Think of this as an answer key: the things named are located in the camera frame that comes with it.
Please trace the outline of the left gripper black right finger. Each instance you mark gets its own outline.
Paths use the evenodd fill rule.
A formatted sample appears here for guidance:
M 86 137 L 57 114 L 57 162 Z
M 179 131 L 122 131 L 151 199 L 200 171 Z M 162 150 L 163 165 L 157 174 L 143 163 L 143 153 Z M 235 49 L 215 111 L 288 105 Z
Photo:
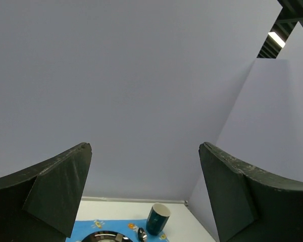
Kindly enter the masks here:
M 303 182 L 209 142 L 200 145 L 199 157 L 220 241 L 303 241 Z

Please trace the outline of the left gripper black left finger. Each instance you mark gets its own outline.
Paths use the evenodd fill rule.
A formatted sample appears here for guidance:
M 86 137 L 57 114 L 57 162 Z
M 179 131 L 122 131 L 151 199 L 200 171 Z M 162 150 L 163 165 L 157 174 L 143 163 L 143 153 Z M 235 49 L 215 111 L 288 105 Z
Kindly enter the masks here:
M 89 143 L 0 177 L 0 241 L 65 241 L 92 158 Z

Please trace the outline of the black rimmed dinner plate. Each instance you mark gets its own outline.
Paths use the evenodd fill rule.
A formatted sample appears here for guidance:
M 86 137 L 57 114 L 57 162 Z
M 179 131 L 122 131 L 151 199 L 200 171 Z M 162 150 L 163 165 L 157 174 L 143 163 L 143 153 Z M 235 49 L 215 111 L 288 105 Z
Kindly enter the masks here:
M 129 237 L 123 235 L 122 233 L 109 231 L 109 230 L 93 232 L 82 240 L 82 242 L 102 242 L 102 241 L 132 242 L 132 240 Z

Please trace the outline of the dark green mug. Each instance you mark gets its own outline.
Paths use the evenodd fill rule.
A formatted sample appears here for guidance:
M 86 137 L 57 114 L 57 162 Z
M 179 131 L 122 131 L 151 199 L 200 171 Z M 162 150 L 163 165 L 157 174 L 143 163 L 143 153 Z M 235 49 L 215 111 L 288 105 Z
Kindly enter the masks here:
M 170 209 L 161 203 L 152 205 L 146 220 L 146 229 L 151 235 L 159 235 L 171 216 Z

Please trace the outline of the blue space-print cloth napkin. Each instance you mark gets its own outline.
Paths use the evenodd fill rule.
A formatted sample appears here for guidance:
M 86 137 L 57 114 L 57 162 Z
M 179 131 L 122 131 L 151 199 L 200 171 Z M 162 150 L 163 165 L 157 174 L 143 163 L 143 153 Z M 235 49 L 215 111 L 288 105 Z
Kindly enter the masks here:
M 132 241 L 138 241 L 137 232 L 142 227 L 146 231 L 146 219 L 131 220 L 83 220 L 75 221 L 72 235 L 66 238 L 66 241 L 82 241 L 89 234 L 96 231 L 114 231 L 119 232 Z M 169 241 L 164 232 L 159 235 L 150 235 L 147 231 L 147 241 Z

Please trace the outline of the metal spoon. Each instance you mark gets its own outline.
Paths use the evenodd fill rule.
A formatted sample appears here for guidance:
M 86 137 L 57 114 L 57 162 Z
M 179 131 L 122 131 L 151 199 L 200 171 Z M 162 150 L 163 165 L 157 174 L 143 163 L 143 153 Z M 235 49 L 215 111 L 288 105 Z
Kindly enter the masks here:
M 137 236 L 140 242 L 147 242 L 147 234 L 142 227 L 138 228 Z

